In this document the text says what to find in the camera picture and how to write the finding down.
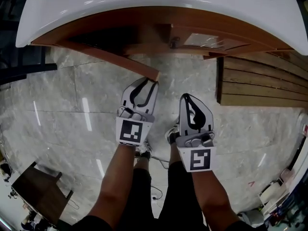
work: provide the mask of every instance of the tile floor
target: tile floor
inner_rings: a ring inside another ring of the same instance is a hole
[[[52,49],[50,57],[57,71],[30,74],[0,91],[0,147],[17,171],[38,160],[41,170],[63,172],[59,184],[64,193],[74,190],[72,200],[79,209],[70,201],[61,219],[73,224],[96,201],[101,169],[107,169],[116,148],[115,117],[122,92],[141,76],[66,49]],[[257,193],[279,176],[295,153],[302,110],[220,106],[215,60],[182,54],[133,58],[162,72],[156,123],[149,135],[154,155],[168,160],[164,133],[178,116],[180,96],[188,92],[213,112],[219,162],[215,174],[234,211],[258,206]],[[150,172],[152,185],[164,193],[153,204],[157,217],[167,191],[167,171],[151,160]]]

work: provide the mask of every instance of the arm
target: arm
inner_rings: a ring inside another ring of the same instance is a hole
[[[133,178],[135,148],[119,145],[102,181],[98,199],[88,216],[96,216],[114,229],[125,208]]]
[[[225,231],[239,221],[228,195],[212,171],[192,173],[198,203],[212,231]]]

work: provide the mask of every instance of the wooden board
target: wooden board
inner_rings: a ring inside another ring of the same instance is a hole
[[[118,55],[112,54],[107,51],[103,51],[103,50],[100,50],[94,47],[87,46],[85,44],[63,40],[63,41],[58,42],[58,45],[71,49],[71,50],[85,53],[87,55],[90,55],[90,56],[93,56],[93,57],[96,57],[102,60],[105,60],[107,62],[110,62],[112,64],[118,65],[123,68],[126,68],[142,76],[148,77],[149,79],[152,79],[154,81],[158,81],[158,78],[160,75],[160,72],[156,70],[155,68],[138,63],[136,61],[125,58],[123,56],[118,56]]]
[[[305,101],[234,94],[223,94],[221,96],[220,104],[225,106],[270,106],[308,108],[308,102]]]
[[[230,16],[192,8],[167,6],[134,7],[96,13],[62,25],[37,38],[33,43],[54,45],[61,40],[106,28],[153,24],[170,24],[205,28],[216,33],[223,32],[230,38],[237,36],[244,40],[252,40],[257,45],[261,44],[264,50],[268,49],[267,51],[291,49],[289,45],[272,34]]]
[[[302,56],[296,51],[273,51],[269,52],[272,55],[283,58],[284,60],[299,66],[300,68],[308,71],[308,57]]]
[[[279,70],[279,69],[276,69],[276,68],[273,68],[273,67],[270,67],[264,64],[258,64],[258,63],[254,63],[251,61],[245,61],[245,60],[237,59],[237,58],[225,57],[224,68],[246,71],[250,73],[283,79],[283,80],[286,80],[286,81],[289,81],[297,85],[308,88],[308,81],[302,78],[299,78],[297,76],[290,75],[289,73],[285,71],[282,71],[282,70]]]
[[[232,83],[232,82],[222,83],[222,94],[262,96],[262,97],[274,97],[274,98],[308,101],[308,95],[304,95],[301,93],[272,88],[272,87],[263,87],[257,85]]]
[[[255,53],[248,53],[248,54],[240,54],[236,55],[235,57],[255,61],[258,63],[267,64],[270,66],[274,66],[278,69],[287,71],[292,73],[296,76],[304,78],[308,80],[308,72],[304,69],[280,58],[275,55],[269,54],[267,52],[255,52]]]
[[[285,80],[233,69],[224,69],[223,72],[223,81],[273,87],[308,94],[308,88]]]

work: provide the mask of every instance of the wooden slat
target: wooden slat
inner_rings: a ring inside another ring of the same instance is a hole
[[[222,94],[220,104],[224,106],[270,106],[308,108],[308,102],[305,101],[233,94]]]
[[[201,47],[201,46],[192,46],[192,45],[184,45],[181,46],[179,49],[187,49],[187,50],[197,50],[199,48],[204,49],[205,51],[210,51],[212,53],[217,53],[217,54],[223,54],[225,56],[228,56],[228,51],[224,51],[224,50],[219,50],[219,49],[214,49],[214,48],[208,48],[208,47]]]
[[[160,72],[152,67],[149,67],[147,65],[138,63],[136,61],[133,61],[131,59],[118,56],[115,54],[112,54],[107,51],[103,51],[91,46],[87,46],[85,44],[76,43],[68,40],[62,40],[58,42],[59,46],[66,47],[71,50],[79,51],[84,54],[105,60],[107,62],[110,62],[112,64],[118,65],[120,67],[126,68],[130,71],[133,71],[137,74],[140,74],[142,76],[148,77],[149,79],[157,81],[159,78]]]
[[[296,56],[294,54],[295,51],[273,51],[273,52],[269,52],[272,55],[278,56],[280,58],[283,58],[284,60],[299,66],[300,68],[304,69],[305,71],[308,71],[308,63],[306,63],[305,61],[303,61],[301,58],[299,58],[298,56]]]
[[[273,87],[308,94],[308,88],[285,80],[232,69],[224,69],[223,81]]]
[[[305,62],[306,64],[308,64],[308,56],[303,56],[300,53],[298,53],[297,51],[291,51],[291,53],[296,56],[297,58],[299,58],[300,60],[302,60],[303,62]]]
[[[226,57],[224,61],[224,68],[275,77],[308,88],[308,81],[264,64],[258,64],[243,59]]]
[[[281,70],[287,71],[299,77],[302,77],[308,80],[308,72],[303,70],[302,68],[280,58],[274,56],[272,54],[266,52],[255,52],[255,53],[248,53],[248,54],[240,54],[236,55],[235,57],[247,59],[251,61],[256,61],[259,63],[267,64],[279,68]]]
[[[272,87],[263,87],[263,86],[232,83],[232,82],[222,83],[222,93],[308,101],[308,95],[304,95],[301,93],[276,89]]]
[[[267,50],[264,50],[265,48],[266,47],[264,47],[262,45],[250,44],[250,45],[230,49],[230,50],[226,51],[226,53],[229,56],[233,56],[233,55],[238,55],[238,54],[248,54],[248,53],[251,53],[251,52],[267,51]]]

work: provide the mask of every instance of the leg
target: leg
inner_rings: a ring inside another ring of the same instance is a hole
[[[118,225],[127,203],[133,180],[135,152],[135,147],[118,145],[102,180],[98,199],[88,213],[88,216],[103,219],[112,229]]]
[[[173,229],[206,230],[202,211],[194,192],[192,175],[187,173],[183,166],[175,137],[174,132],[167,136],[171,147],[168,190],[159,222],[160,225]]]
[[[128,201],[117,230],[148,230],[153,225],[151,176],[148,154],[141,154],[134,167]]]

